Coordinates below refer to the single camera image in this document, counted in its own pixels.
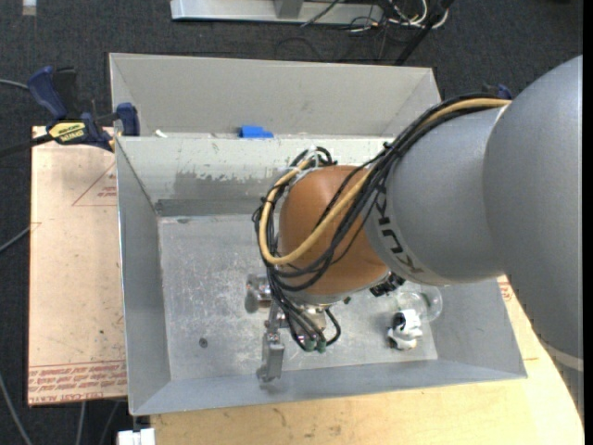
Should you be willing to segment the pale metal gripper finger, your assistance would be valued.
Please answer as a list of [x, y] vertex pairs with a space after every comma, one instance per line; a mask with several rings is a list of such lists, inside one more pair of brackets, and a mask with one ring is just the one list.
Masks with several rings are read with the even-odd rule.
[[271, 307], [271, 288], [266, 274], [250, 274], [246, 279], [244, 306], [247, 313], [264, 312]]
[[262, 361], [257, 370], [259, 381], [268, 383], [282, 375], [284, 343], [277, 333], [265, 333], [262, 339]]

